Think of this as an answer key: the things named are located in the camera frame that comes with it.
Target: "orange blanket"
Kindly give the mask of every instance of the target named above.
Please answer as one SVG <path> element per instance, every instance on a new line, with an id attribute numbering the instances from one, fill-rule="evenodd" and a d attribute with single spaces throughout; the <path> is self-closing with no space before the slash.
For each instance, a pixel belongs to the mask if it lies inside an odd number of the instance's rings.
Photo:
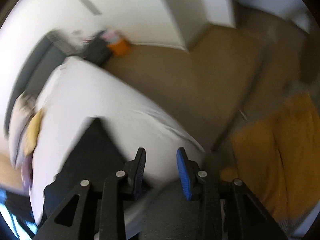
<path id="1" fill-rule="evenodd" d="M 274 114 L 231 136 L 242 179 L 276 221 L 296 219 L 320 199 L 320 117 L 309 94 L 288 99 Z"/>

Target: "yellow pillow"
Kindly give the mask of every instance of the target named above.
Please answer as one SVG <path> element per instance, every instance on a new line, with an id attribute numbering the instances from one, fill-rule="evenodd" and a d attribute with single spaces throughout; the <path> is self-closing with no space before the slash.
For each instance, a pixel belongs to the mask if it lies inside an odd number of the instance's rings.
<path id="1" fill-rule="evenodd" d="M 27 131 L 24 145 L 24 155 L 27 156 L 33 152 L 36 147 L 38 135 L 40 132 L 40 124 L 43 116 L 43 109 L 41 108 L 38 113 L 31 119 Z"/>

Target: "floor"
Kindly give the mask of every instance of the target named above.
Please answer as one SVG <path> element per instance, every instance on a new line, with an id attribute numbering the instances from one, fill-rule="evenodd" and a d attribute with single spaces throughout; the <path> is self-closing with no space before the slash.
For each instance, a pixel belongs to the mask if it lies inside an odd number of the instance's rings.
<path id="1" fill-rule="evenodd" d="M 272 57 L 244 108 L 251 120 L 277 107 L 286 86 L 299 79 L 307 37 L 267 13 L 241 8 L 237 29 L 212 25 L 189 53 L 135 45 L 130 54 L 113 57 L 104 67 L 154 100 L 209 151 L 244 95 L 272 24 L 278 24 Z"/>

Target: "white bed sheet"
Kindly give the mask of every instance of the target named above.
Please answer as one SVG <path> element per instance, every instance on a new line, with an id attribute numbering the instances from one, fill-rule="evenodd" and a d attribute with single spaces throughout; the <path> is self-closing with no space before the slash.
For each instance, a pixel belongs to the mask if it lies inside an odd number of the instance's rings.
<path id="1" fill-rule="evenodd" d="M 66 158 L 89 125 L 102 117 L 127 160 L 146 150 L 145 179 L 157 187 L 178 178 L 176 151 L 184 147 L 201 164 L 203 148 L 154 102 L 95 65 L 69 57 L 45 105 L 33 156 L 31 206 L 36 223 L 43 210 L 44 188 L 55 180 Z"/>

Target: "upholstered headboard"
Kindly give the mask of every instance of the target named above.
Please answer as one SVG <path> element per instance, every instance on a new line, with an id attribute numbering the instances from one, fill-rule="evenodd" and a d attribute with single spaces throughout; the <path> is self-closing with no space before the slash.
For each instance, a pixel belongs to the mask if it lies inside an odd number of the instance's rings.
<path id="1" fill-rule="evenodd" d="M 23 91 L 37 98 L 51 72 L 76 50 L 57 31 L 47 33 L 36 45 L 21 69 L 13 87 L 5 116 L 4 132 L 8 136 L 14 103 Z"/>

